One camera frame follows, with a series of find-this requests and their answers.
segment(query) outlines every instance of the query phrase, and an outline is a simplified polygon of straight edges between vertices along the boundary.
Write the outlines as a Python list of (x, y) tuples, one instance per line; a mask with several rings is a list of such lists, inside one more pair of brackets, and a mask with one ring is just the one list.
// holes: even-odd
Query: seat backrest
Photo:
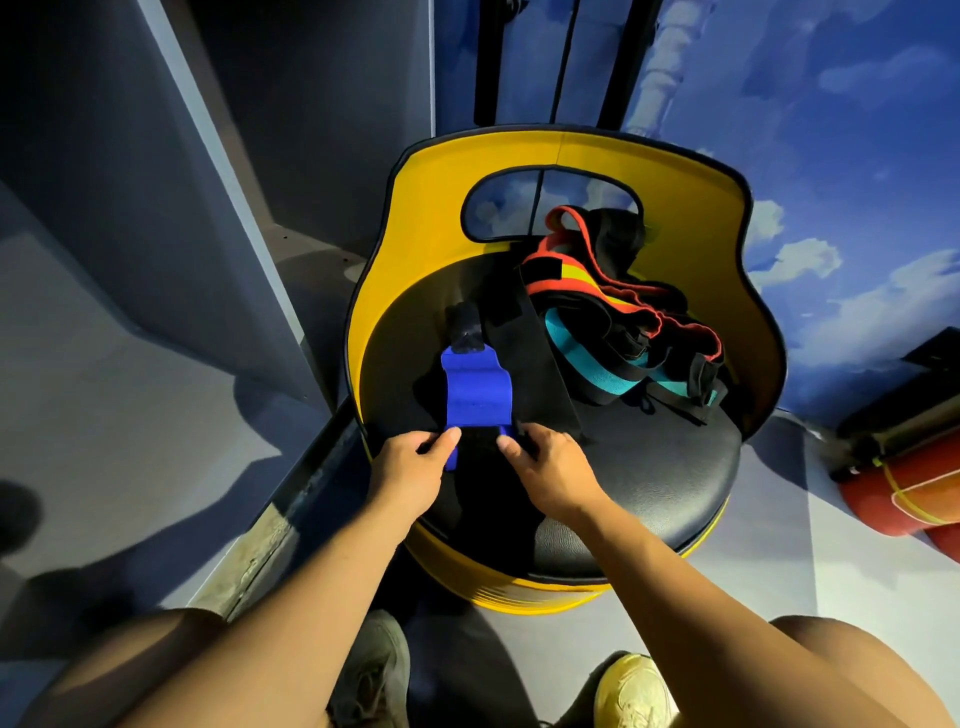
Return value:
[[(657, 235), (631, 272), (680, 288), (690, 313), (720, 335), (731, 374), (749, 393), (741, 429), (753, 434), (780, 397), (786, 359), (773, 316), (743, 270), (753, 205), (746, 181), (730, 167), (678, 147), (582, 128), (498, 127), (432, 139), (404, 153), (348, 317), (351, 392), (359, 392), (373, 328), (403, 291), (446, 265), (509, 248), (471, 241), (463, 208), (475, 185), (518, 167), (580, 170), (635, 192), (645, 224)], [(359, 398), (354, 400), (359, 408)]]

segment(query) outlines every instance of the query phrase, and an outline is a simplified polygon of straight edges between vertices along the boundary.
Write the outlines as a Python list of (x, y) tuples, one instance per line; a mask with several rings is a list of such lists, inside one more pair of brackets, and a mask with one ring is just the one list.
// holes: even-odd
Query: left hand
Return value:
[[(423, 455), (417, 450), (433, 440)], [(407, 432), (384, 443), (373, 460), (368, 502), (396, 518), (404, 533), (410, 529), (440, 492), (444, 464), (460, 442), (460, 427), (451, 427), (440, 437), (431, 432)]]

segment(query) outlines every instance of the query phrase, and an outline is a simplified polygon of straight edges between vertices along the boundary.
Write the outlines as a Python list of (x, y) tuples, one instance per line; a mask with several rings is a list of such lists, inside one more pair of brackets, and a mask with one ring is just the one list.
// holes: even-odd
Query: yellow strap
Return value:
[(913, 511), (913, 513), (910, 515), (917, 519), (917, 521), (922, 521), (929, 525), (950, 525), (950, 521), (943, 521), (942, 519), (938, 519), (936, 516), (930, 515), (923, 508), (910, 500), (909, 496), (903, 491), (903, 489), (897, 483), (897, 480), (894, 478), (894, 474), (890, 470), (890, 466), (884, 461), (880, 460), (878, 457), (875, 457), (874, 465), (883, 469), (883, 474), (887, 478), (887, 483), (890, 484), (890, 488), (894, 492), (894, 495), (900, 499), (900, 501), (907, 507), (908, 510)]

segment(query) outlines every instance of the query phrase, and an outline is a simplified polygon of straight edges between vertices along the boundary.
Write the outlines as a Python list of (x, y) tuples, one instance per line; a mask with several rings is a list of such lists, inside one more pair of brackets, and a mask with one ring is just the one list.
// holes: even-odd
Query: blue strap pad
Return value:
[[(492, 347), (485, 344), (480, 351), (462, 353), (450, 347), (440, 355), (440, 363), (446, 372), (447, 427), (498, 427), (501, 434), (515, 435), (513, 384)], [(444, 469), (456, 467), (454, 450)]]

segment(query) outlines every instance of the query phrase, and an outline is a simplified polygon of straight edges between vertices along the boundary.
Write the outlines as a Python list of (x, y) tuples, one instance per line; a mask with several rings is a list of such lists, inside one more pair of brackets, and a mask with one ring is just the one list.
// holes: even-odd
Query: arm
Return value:
[(388, 440), (360, 514), (275, 595), (134, 710), (123, 728), (316, 728), (397, 545), (440, 490), (460, 430)]
[(509, 437), (497, 444), (534, 505), (596, 558), (689, 724), (905, 728), (610, 500), (573, 438), (541, 425), (527, 432), (536, 460)]

